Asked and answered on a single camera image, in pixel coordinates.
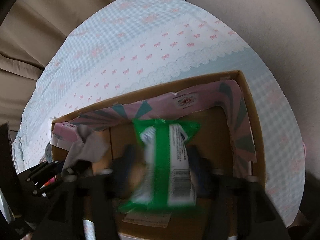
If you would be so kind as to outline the light blue patterned bedsheet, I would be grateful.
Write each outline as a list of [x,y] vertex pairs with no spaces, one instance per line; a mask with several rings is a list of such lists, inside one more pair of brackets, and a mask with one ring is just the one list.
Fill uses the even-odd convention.
[[230,70],[242,71],[248,83],[263,134],[266,192],[291,225],[305,180],[293,111],[255,51],[221,20],[184,0],[116,0],[68,35],[22,114],[13,143],[16,171],[43,157],[55,117],[161,83]]

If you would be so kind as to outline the green wet wipes pack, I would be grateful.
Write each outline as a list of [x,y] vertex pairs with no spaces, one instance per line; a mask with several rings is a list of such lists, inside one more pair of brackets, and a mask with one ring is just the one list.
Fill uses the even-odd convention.
[[195,121],[133,120],[137,141],[143,146],[145,176],[123,213],[189,213],[196,207],[186,144],[200,130]]

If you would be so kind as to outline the beige curtain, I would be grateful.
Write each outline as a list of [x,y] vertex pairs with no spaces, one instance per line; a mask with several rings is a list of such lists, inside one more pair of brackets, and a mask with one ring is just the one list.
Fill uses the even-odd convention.
[[1,123],[20,127],[37,79],[66,37],[115,0],[12,0],[1,3]]

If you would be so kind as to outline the cardboard box with pink lining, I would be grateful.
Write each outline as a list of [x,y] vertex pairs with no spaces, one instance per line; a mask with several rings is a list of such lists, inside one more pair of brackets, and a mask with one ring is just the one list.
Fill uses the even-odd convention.
[[[69,174],[64,181],[77,182],[84,199],[84,216],[92,222],[91,197],[86,179],[111,173],[113,161],[123,155],[126,145],[136,148],[135,163],[129,176],[129,190],[113,201],[118,235],[142,239],[202,239],[210,200],[196,194],[196,207],[189,213],[146,213],[119,211],[142,182],[146,164],[143,146],[137,141],[133,120],[184,120],[201,125],[186,144],[195,145],[212,162],[215,172],[249,181],[252,189],[253,233],[262,222],[257,212],[266,200],[264,143],[252,94],[240,71],[192,77],[127,93],[64,115],[52,123],[52,155],[64,164],[74,142],[80,137],[79,125],[99,132],[110,148],[92,172]],[[191,171],[196,191],[196,179]]]

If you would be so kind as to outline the grey microfibre cloth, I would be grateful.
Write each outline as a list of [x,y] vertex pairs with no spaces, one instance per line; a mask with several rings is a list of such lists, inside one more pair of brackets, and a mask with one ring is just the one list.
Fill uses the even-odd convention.
[[73,143],[65,159],[62,174],[83,174],[90,170],[92,164],[101,161],[110,146],[103,136],[88,126],[79,125],[76,129],[80,139]]

